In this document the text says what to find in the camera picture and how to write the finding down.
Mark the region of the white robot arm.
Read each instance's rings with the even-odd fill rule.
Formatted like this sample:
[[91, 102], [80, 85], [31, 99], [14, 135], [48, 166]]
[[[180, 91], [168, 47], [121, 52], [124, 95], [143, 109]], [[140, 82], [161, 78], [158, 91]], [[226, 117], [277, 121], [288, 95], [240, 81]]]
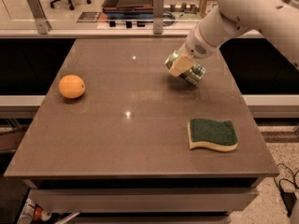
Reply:
[[196, 59], [207, 58], [227, 40], [256, 30], [293, 66], [298, 66], [298, 20], [298, 9], [282, 0], [217, 0], [165, 64], [169, 73], [178, 77], [189, 71]]

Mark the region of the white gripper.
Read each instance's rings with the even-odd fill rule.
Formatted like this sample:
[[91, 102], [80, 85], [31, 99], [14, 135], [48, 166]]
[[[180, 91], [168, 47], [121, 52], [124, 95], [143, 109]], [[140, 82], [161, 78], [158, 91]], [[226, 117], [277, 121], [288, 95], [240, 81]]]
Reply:
[[205, 59], [215, 52], [222, 42], [222, 36], [214, 27], [198, 22], [188, 33], [181, 50], [186, 54], [175, 56], [172, 54], [169, 61], [172, 63], [169, 73], [178, 77], [193, 66], [192, 57]]

